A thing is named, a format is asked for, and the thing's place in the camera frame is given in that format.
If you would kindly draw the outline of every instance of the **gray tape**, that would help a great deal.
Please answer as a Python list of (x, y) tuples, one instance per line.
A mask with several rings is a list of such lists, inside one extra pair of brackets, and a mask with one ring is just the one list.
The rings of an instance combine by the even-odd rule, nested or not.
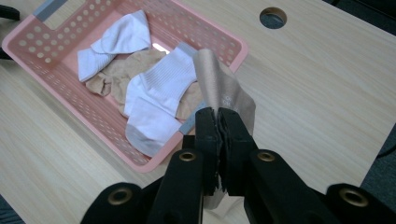
[(58, 8), (60, 8), (67, 0), (47, 0), (40, 7), (38, 7), (33, 15), (40, 21), (45, 21), (52, 15)]

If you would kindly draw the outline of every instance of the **beige sock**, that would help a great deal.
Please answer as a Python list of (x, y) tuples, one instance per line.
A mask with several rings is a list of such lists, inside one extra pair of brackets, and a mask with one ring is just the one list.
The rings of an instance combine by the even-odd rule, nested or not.
[(184, 92), (178, 105), (176, 118), (187, 119), (194, 109), (203, 101), (198, 82), (193, 82)]

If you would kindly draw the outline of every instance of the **brass screw hole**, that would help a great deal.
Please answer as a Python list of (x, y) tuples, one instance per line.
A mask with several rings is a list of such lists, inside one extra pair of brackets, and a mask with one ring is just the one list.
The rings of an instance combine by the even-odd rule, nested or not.
[(340, 196), (347, 203), (357, 207), (365, 207), (369, 204), (367, 198), (354, 189), (341, 189)]
[(261, 152), (257, 154), (257, 157), (262, 161), (274, 161), (275, 156), (269, 152)]
[(195, 154), (191, 153), (191, 152), (183, 152), (178, 156), (181, 160), (183, 161), (193, 161), (195, 160), (195, 158), (197, 158), (195, 156)]
[(108, 195), (108, 202), (112, 205), (121, 205), (127, 203), (132, 198), (132, 191), (127, 188), (119, 188), (113, 190), (113, 192)]

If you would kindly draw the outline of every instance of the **sock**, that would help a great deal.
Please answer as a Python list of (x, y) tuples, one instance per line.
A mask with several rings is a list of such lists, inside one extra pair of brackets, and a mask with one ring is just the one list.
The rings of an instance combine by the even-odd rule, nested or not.
[(91, 47), (98, 53), (132, 53), (149, 49), (149, 24), (143, 10), (127, 14), (114, 22)]
[(133, 53), (151, 46), (149, 25), (143, 10), (114, 22), (89, 49), (78, 52), (78, 79), (84, 82), (105, 68), (116, 54)]
[(136, 103), (139, 110), (133, 111), (128, 118), (126, 138), (137, 150), (153, 157), (181, 123), (145, 99), (138, 98)]
[(174, 118), (180, 98), (196, 80), (192, 60), (195, 52), (186, 43), (180, 43), (146, 73), (134, 77), (128, 84), (124, 114), (130, 116), (138, 110), (141, 106), (135, 101), (143, 98)]
[(78, 80), (85, 82), (95, 76), (116, 57), (115, 54), (97, 53), (93, 49), (78, 52)]

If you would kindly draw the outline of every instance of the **circular hole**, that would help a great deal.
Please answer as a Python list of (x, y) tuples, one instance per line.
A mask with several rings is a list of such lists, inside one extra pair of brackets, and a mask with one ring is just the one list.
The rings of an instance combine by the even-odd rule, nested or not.
[(354, 189), (341, 189), (340, 196), (347, 203), (358, 207), (365, 207), (369, 204), (367, 198)]
[(26, 46), (26, 44), (27, 44), (26, 40), (21, 40), (20, 41), (20, 46), (24, 47), (24, 46)]
[(260, 13), (260, 22), (269, 29), (279, 29), (286, 24), (286, 13), (277, 7), (268, 7)]
[(35, 26), (35, 31), (36, 31), (37, 33), (40, 33), (40, 32), (41, 32), (41, 27)]
[(195, 154), (191, 152), (183, 152), (178, 157), (183, 161), (193, 161), (196, 158)]
[(260, 152), (257, 157), (262, 161), (274, 161), (275, 156), (269, 152)]
[(35, 35), (33, 35), (32, 33), (29, 33), (29, 34), (26, 35), (26, 37), (28, 39), (33, 39), (33, 38), (35, 38)]
[(32, 53), (35, 52), (35, 47), (30, 47), (29, 51), (32, 52)]
[(132, 198), (132, 191), (127, 188), (115, 189), (108, 195), (107, 201), (112, 205), (127, 203)]
[(169, 211), (163, 215), (163, 222), (166, 224), (177, 224), (180, 222), (181, 215), (177, 211)]

